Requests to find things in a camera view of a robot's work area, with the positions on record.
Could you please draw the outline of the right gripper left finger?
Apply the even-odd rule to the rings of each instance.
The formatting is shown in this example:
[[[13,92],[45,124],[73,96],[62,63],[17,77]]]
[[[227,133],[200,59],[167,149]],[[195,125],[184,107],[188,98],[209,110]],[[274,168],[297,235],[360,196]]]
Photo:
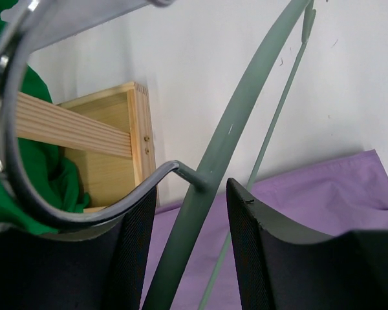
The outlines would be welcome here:
[[[155,207],[152,189],[107,232],[77,242],[0,223],[0,309],[138,309]]]

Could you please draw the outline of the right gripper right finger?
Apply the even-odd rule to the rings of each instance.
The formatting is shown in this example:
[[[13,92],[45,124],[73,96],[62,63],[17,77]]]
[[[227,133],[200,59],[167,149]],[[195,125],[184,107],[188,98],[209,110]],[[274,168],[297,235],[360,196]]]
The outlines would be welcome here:
[[[388,309],[388,230],[331,236],[226,184],[243,309]]]

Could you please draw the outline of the purple trousers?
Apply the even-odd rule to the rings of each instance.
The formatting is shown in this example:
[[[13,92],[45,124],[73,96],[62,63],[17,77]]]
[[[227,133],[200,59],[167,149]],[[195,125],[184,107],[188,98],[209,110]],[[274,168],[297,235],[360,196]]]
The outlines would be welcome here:
[[[388,230],[388,177],[373,150],[274,176],[246,190],[295,222],[331,236]],[[181,208],[161,207],[155,214],[147,263],[151,282]],[[211,204],[169,309],[243,309],[226,192]]]

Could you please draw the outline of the mint green clothes hanger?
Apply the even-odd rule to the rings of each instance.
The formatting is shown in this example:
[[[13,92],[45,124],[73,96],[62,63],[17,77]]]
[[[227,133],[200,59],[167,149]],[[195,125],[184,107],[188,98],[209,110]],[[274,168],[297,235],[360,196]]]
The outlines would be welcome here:
[[[27,1],[0,36],[0,181],[23,212],[56,229],[80,229],[115,220],[167,174],[175,172],[189,183],[145,305],[169,309],[239,138],[277,57],[299,19],[302,40],[310,35],[316,11],[312,1],[293,0],[269,29],[246,68],[196,169],[178,161],[159,167],[133,192],[114,205],[93,213],[77,214],[49,205],[30,183],[16,138],[16,98],[31,45],[38,30],[59,6],[59,1]]]

